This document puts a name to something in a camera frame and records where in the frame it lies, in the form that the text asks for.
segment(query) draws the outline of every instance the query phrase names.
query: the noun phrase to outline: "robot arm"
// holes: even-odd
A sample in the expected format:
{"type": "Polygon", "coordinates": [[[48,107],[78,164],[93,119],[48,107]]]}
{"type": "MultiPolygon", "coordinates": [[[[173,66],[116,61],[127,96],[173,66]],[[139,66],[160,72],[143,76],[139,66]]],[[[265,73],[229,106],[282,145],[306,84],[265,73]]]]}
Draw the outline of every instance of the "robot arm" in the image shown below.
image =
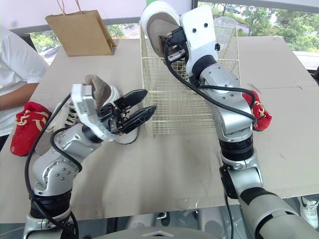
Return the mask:
{"type": "Polygon", "coordinates": [[[239,88],[237,77],[217,63],[210,7],[198,7],[183,14],[180,24],[166,42],[166,65],[182,83],[200,95],[205,93],[202,96],[207,99],[217,120],[216,132],[223,162],[220,174],[225,193],[238,199],[251,234],[257,239],[318,238],[318,232],[285,201],[263,189],[257,152],[253,147],[254,122],[247,115],[251,114],[251,109],[242,97],[243,89],[239,88]],[[182,48],[179,58],[186,58],[190,83],[180,79],[170,66],[179,58],[168,55],[168,48],[176,45],[182,48]]]}
{"type": "Polygon", "coordinates": [[[72,216],[73,180],[82,169],[82,161],[98,149],[102,141],[112,141],[119,133],[129,133],[153,115],[156,106],[143,108],[126,118],[127,110],[141,102],[146,94],[146,90],[135,90],[114,101],[115,106],[106,104],[96,109],[91,86],[73,85],[72,101],[82,123],[56,131],[51,138],[53,147],[35,162],[36,182],[24,239],[37,238],[37,235],[41,238],[70,236],[66,229],[57,229],[48,216],[67,227],[72,216]]]}

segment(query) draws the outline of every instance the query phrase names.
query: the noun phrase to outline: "car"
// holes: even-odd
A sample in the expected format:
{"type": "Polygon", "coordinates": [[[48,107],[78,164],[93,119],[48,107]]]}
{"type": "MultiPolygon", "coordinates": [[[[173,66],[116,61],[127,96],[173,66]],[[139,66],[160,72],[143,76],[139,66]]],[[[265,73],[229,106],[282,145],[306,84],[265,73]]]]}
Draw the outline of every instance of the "car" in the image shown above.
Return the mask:
{"type": "Polygon", "coordinates": [[[56,47],[48,47],[45,50],[43,50],[40,53],[40,56],[42,56],[43,58],[49,58],[50,56],[52,56],[53,54],[57,53],[59,51],[60,47],[56,46],[56,47]]]}
{"type": "Polygon", "coordinates": [[[240,14],[240,11],[238,11],[236,8],[234,7],[227,7],[226,8],[226,11],[229,11],[229,12],[233,12],[233,13],[236,13],[236,14],[240,14]]]}

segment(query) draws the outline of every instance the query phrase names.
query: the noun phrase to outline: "person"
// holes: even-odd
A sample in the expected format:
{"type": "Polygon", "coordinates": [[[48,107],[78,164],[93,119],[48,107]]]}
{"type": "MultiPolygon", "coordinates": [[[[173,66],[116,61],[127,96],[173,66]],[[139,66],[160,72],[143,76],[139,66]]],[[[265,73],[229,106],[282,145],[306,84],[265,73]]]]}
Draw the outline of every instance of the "person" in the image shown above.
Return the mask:
{"type": "Polygon", "coordinates": [[[15,115],[32,96],[48,64],[19,36],[0,26],[0,150],[15,115]]]}
{"type": "Polygon", "coordinates": [[[318,228],[318,203],[319,194],[307,195],[298,197],[300,203],[300,215],[305,219],[314,229],[318,228]]]}

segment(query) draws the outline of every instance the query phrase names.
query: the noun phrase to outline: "paper bag handle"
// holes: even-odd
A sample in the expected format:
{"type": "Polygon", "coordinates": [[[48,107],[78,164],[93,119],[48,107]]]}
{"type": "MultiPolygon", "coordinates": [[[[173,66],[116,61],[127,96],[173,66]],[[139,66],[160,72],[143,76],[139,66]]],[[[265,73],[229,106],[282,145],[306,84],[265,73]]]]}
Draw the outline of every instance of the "paper bag handle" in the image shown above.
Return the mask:
{"type": "MultiPolygon", "coordinates": [[[[63,14],[64,14],[64,15],[66,15],[66,14],[65,14],[65,10],[64,10],[64,1],[63,1],[63,0],[61,0],[61,2],[62,2],[62,6],[61,6],[61,4],[60,4],[59,0],[56,0],[56,1],[57,1],[58,5],[59,5],[59,7],[60,7],[61,11],[63,12],[63,14]]],[[[79,0],[75,0],[75,3],[76,3],[76,5],[78,6],[78,8],[79,8],[79,10],[80,10],[81,14],[83,14],[83,12],[82,12],[82,10],[81,10],[81,8],[80,8],[79,0]]]]}

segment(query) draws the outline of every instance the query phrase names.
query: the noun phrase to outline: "cable connector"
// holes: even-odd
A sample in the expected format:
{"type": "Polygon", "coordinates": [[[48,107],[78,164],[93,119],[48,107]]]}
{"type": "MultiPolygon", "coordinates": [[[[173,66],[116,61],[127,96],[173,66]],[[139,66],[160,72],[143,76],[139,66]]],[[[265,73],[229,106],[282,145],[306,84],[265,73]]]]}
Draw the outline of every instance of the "cable connector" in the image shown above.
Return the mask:
{"type": "Polygon", "coordinates": [[[179,27],[178,29],[172,31],[171,38],[167,40],[167,43],[170,47],[173,47],[175,45],[181,45],[184,42],[186,42],[186,36],[183,27],[179,27]]]}

